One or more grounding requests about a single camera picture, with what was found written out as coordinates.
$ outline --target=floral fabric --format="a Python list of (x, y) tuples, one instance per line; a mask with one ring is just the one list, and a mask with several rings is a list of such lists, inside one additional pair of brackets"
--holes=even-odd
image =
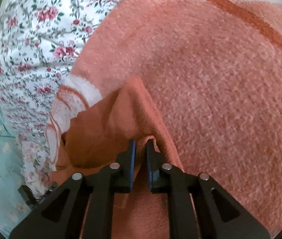
[(119, 0), (3, 0), (0, 109), (35, 197), (47, 187), (50, 107), (82, 47)]

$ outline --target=light blue fabric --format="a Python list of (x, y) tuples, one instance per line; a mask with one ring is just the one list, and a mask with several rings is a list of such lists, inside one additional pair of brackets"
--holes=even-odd
[(30, 208), (18, 192), (18, 188), (25, 184), (22, 166), (16, 138), (7, 131), (0, 117), (0, 232), (6, 238), (30, 213)]

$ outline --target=silver bolt head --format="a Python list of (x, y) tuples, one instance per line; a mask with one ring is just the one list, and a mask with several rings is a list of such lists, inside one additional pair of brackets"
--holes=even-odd
[(199, 174), (201, 180), (207, 181), (209, 179), (209, 175), (205, 172)]
[(170, 165), (170, 164), (162, 164), (162, 169), (164, 169), (164, 170), (171, 170), (172, 169), (172, 165)]
[(82, 174), (79, 173), (79, 172), (76, 172), (72, 175), (72, 179), (75, 180), (75, 181), (78, 181), (82, 178)]
[(119, 169), (120, 168), (120, 164), (119, 163), (111, 163), (110, 164), (110, 168), (113, 170)]

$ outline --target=dark orange stripe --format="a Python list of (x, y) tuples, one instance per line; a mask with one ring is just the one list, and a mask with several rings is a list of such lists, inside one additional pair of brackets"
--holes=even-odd
[(70, 108), (69, 104), (68, 104), (63, 98), (61, 98), (59, 92), (57, 92), (56, 98), (57, 98), (59, 101), (61, 101), (62, 103), (64, 103), (64, 104), (66, 105), (66, 107), (68, 108), (68, 110), (71, 111), (71, 108)]
[(272, 44), (277, 45), (282, 50), (282, 36), (274, 30), (268, 23), (264, 22), (262, 18), (256, 16), (254, 13), (239, 7), (229, 0), (208, 0), (221, 10), (226, 11), (233, 16), (239, 17), (253, 28), (257, 29), (263, 36), (268, 38)]
[(51, 112), (49, 113), (49, 117), (51, 118), (51, 123), (52, 123), (52, 125), (53, 125), (53, 127), (54, 127), (54, 130), (56, 131), (56, 139), (57, 139), (57, 146), (58, 146), (58, 151), (56, 152), (56, 155), (54, 156), (54, 159), (53, 159), (53, 161), (51, 161), (51, 159), (50, 159), (50, 162), (52, 163), (52, 164), (54, 164), (55, 162), (56, 162), (56, 159), (57, 159), (57, 157), (58, 157), (58, 154), (59, 154), (59, 145), (58, 145), (58, 134), (61, 134), (61, 128), (59, 127), (59, 125), (57, 124), (57, 122), (54, 120), (54, 118), (52, 117), (52, 114), (51, 114)]
[(68, 93), (74, 93), (77, 97), (80, 98), (80, 100), (82, 101), (83, 105), (85, 106), (85, 109), (90, 108), (89, 105), (88, 105), (88, 102), (85, 100), (84, 96), (80, 92), (78, 92), (77, 90), (74, 90), (73, 88), (70, 88), (70, 87), (65, 86), (65, 85), (62, 85), (60, 87), (60, 89), (66, 90)]

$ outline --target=orange towel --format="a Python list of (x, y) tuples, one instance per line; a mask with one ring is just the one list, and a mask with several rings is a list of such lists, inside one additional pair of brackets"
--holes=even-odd
[[(142, 80), (133, 76), (121, 89), (71, 120), (69, 130), (62, 136), (58, 171), (52, 173), (52, 180), (61, 184), (74, 172), (97, 172), (127, 149), (129, 139), (138, 141), (138, 171), (145, 142), (151, 135), (168, 162), (182, 169), (161, 115)], [(150, 194), (145, 166), (142, 165), (129, 198), (122, 201), (124, 198), (116, 195), (115, 205), (120, 208), (115, 207), (113, 212), (113, 239), (169, 236), (166, 196)]]
[(67, 166), (70, 119), (133, 74), (185, 172), (208, 172), (275, 237), (282, 229), (282, 0), (121, 0), (51, 107), (52, 169)]

